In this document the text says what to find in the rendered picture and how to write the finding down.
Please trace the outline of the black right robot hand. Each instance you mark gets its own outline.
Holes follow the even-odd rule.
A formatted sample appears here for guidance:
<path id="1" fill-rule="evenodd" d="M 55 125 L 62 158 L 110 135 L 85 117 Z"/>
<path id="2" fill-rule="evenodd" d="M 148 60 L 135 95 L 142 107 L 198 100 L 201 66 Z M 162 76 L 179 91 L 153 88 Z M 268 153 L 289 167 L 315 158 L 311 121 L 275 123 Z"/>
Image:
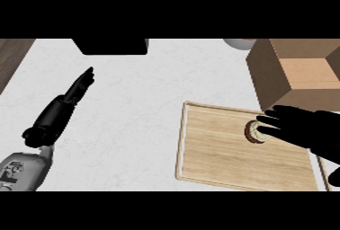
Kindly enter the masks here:
<path id="1" fill-rule="evenodd" d="M 256 119 L 271 125 L 259 126 L 259 132 L 308 148 L 314 155 L 340 165 L 340 114 L 275 105 Z M 340 187 L 340 167 L 332 172 L 329 183 Z"/>

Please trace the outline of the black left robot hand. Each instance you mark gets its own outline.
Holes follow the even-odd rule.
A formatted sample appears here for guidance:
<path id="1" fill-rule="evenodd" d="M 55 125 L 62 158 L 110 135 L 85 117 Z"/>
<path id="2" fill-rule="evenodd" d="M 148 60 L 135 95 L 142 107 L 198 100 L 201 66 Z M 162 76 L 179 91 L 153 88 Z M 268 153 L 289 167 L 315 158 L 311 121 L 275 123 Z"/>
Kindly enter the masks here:
<path id="1" fill-rule="evenodd" d="M 24 131 L 21 136 L 28 147 L 37 148 L 55 144 L 92 83 L 95 83 L 95 73 L 91 67 L 76 79 L 67 93 L 48 104 L 33 126 Z"/>

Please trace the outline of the cupcake with pale frosting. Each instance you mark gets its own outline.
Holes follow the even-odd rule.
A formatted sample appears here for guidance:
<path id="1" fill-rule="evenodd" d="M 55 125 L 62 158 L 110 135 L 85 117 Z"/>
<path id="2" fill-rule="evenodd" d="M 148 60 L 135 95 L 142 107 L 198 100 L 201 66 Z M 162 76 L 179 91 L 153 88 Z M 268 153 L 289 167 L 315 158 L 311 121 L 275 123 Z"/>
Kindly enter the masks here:
<path id="1" fill-rule="evenodd" d="M 247 140 L 255 144 L 264 144 L 269 139 L 271 136 L 264 134 L 258 127 L 262 125 L 262 122 L 258 120 L 250 120 L 244 127 L 244 135 Z"/>

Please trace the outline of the brown cardboard box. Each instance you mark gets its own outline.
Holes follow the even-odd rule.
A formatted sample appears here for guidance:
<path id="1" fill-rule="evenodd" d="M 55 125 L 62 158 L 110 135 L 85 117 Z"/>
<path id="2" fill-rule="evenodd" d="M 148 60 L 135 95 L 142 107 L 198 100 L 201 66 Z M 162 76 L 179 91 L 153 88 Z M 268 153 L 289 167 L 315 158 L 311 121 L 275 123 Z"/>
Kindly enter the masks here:
<path id="1" fill-rule="evenodd" d="M 340 39 L 259 39 L 246 61 L 262 111 L 340 111 Z"/>

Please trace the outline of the pale wooden tray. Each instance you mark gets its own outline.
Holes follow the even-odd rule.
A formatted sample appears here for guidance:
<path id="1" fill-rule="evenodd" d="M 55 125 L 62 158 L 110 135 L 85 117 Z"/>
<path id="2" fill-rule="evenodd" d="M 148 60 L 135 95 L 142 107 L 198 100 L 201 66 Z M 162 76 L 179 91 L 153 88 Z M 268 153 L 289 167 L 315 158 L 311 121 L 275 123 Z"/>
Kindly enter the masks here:
<path id="1" fill-rule="evenodd" d="M 262 113 L 185 102 L 176 178 L 237 190 L 330 190 L 323 159 L 275 137 L 249 141 L 244 128 Z"/>

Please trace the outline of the dark wooden cabinet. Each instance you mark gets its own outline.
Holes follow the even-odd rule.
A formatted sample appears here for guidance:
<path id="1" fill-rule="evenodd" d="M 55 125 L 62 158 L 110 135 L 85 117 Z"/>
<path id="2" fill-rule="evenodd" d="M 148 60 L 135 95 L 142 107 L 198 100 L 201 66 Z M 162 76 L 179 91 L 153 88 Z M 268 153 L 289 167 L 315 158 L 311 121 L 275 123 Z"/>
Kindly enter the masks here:
<path id="1" fill-rule="evenodd" d="M 34 39 L 0 39 L 0 93 L 6 89 L 33 43 Z"/>

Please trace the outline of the black appliance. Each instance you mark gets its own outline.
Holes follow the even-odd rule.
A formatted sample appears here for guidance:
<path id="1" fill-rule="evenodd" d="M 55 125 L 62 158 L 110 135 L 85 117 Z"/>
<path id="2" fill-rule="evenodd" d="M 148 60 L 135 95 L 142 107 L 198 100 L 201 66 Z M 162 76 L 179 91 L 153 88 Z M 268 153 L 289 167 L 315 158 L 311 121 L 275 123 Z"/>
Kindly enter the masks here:
<path id="1" fill-rule="evenodd" d="M 74 39 L 85 55 L 147 55 L 148 39 Z"/>

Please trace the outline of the white bowl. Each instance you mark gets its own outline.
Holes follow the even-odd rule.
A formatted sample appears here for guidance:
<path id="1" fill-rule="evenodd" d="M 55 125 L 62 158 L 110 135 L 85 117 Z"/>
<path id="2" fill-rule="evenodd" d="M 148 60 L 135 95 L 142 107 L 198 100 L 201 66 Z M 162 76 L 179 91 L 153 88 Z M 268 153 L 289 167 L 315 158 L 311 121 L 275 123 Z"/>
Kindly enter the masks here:
<path id="1" fill-rule="evenodd" d="M 256 44 L 256 39 L 225 39 L 225 42 L 240 50 L 250 50 Z"/>

